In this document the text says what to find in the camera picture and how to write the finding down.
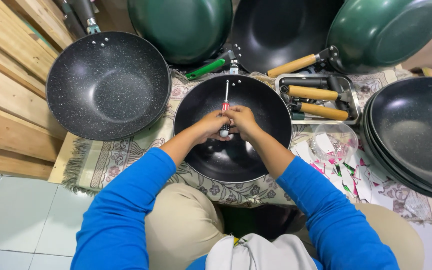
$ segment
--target screwdriver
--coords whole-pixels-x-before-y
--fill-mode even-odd
[[[230,81],[226,81],[226,97],[223,102],[223,109],[221,113],[230,109],[230,102],[228,101],[228,92],[230,90]],[[219,136],[226,138],[230,134],[230,125],[224,124],[223,127],[219,130]]]

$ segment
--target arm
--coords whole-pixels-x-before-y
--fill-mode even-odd
[[[325,269],[398,269],[366,217],[317,170],[257,126],[249,108],[232,107],[241,138],[258,151],[269,173],[308,217],[306,226]]]
[[[187,153],[229,123],[215,111],[153,148],[125,169],[93,200],[76,234],[76,254],[71,269],[148,269],[145,217],[153,210],[156,195],[176,173]]]

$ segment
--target wooden handle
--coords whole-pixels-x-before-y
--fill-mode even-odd
[[[296,70],[300,70],[302,68],[305,68],[309,65],[315,64],[316,56],[314,54],[308,55],[303,58],[299,58],[297,60],[294,60],[292,62],[289,62],[287,64],[284,64],[282,66],[279,66],[277,68],[273,68],[272,70],[268,71],[268,76],[271,78],[276,78],[281,74],[285,73],[291,73]]]
[[[290,86],[288,95],[291,97],[323,101],[335,101],[338,99],[338,93],[335,91],[303,86]]]
[[[301,103],[301,109],[299,111],[337,121],[347,120],[350,116],[347,111],[308,103]]]

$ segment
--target green handle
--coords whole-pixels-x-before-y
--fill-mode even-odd
[[[186,74],[186,78],[188,78],[188,81],[192,81],[196,78],[199,78],[207,73],[210,73],[211,71],[224,66],[224,64],[226,63],[225,59],[218,59],[216,61],[214,61],[213,63],[202,67],[201,69],[198,69],[194,72],[191,72],[189,74]]]

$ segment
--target hand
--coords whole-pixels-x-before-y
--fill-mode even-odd
[[[231,121],[228,117],[221,116],[218,117],[221,114],[220,110],[215,110],[213,112],[210,112],[206,116],[204,116],[201,120],[199,120],[197,123],[195,123],[190,128],[200,132],[201,136],[198,139],[197,144],[203,144],[206,143],[207,139],[216,139],[220,141],[229,141],[231,140],[230,137],[221,137],[219,135],[219,130],[221,127],[223,127],[224,124],[230,124]]]
[[[236,128],[230,129],[229,133],[240,133],[241,139],[247,141],[254,132],[262,130],[256,123],[255,116],[250,108],[244,106],[230,107],[223,113],[232,119]]]

